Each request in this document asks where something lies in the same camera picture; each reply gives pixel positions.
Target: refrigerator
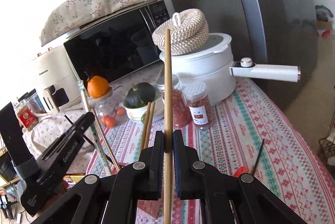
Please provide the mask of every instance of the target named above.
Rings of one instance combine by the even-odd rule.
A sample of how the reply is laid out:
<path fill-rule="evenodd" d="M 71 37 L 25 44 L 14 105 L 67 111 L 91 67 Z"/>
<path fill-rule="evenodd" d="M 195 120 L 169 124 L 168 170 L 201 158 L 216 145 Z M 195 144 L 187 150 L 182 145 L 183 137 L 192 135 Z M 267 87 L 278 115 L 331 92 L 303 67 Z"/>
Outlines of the refrigerator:
<path fill-rule="evenodd" d="M 232 36 L 234 60 L 250 57 L 259 64 L 296 65 L 299 83 L 255 80 L 285 109 L 310 79 L 317 64 L 314 0 L 172 0 L 176 12 L 203 11 L 209 32 Z"/>

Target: pot knob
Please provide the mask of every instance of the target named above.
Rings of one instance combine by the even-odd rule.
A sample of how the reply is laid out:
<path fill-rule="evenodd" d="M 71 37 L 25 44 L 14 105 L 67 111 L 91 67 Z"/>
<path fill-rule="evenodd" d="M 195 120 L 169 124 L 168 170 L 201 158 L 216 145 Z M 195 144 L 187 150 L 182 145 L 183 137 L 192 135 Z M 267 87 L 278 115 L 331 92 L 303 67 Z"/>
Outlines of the pot knob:
<path fill-rule="evenodd" d="M 253 65 L 251 58 L 242 58 L 241 66 L 242 67 L 251 67 Z"/>

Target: white jar label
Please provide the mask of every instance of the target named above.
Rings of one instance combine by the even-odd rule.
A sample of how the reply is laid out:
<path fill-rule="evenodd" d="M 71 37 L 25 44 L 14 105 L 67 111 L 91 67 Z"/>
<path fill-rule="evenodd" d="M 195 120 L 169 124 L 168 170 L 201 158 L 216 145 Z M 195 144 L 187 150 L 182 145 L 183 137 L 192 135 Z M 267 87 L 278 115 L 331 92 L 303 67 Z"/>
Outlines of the white jar label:
<path fill-rule="evenodd" d="M 193 121 L 197 125 L 205 125 L 208 123 L 208 118 L 206 114 L 205 106 L 201 107 L 190 107 L 191 115 L 193 118 Z"/>

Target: black wire rack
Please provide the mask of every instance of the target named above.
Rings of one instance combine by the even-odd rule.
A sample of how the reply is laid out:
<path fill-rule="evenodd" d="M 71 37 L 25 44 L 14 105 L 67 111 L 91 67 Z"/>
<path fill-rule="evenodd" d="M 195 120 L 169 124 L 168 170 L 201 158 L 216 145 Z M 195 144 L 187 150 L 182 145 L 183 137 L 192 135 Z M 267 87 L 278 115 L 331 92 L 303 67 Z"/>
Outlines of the black wire rack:
<path fill-rule="evenodd" d="M 328 134 L 326 137 L 319 140 L 319 145 L 318 155 L 332 177 L 335 179 L 335 166 L 328 164 L 328 159 L 335 157 L 335 109 L 329 125 Z"/>

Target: floral tablecloth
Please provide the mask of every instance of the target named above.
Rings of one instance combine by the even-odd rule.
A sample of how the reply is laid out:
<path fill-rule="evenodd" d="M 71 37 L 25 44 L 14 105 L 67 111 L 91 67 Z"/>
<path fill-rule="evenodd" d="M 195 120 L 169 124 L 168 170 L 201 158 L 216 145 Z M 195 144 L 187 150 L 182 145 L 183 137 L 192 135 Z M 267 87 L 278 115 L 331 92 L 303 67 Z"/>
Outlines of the floral tablecloth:
<path fill-rule="evenodd" d="M 285 115 L 250 79 L 237 78 L 233 94 L 212 108 L 214 121 L 208 130 L 192 124 L 183 128 L 185 145 L 197 149 L 204 162 L 221 173 L 232 175 L 240 166 L 249 170 L 265 139 L 255 177 L 266 185 L 307 223 L 335 223 L 335 187 L 325 167 L 309 149 Z M 164 120 L 152 124 L 149 145 Z M 120 162 L 138 159 L 142 124 L 128 121 L 106 132 Z M 105 176 L 95 152 L 87 174 Z M 157 219 L 137 210 L 136 223 L 163 223 L 162 208 Z M 175 198 L 172 223 L 201 222 L 199 202 Z"/>

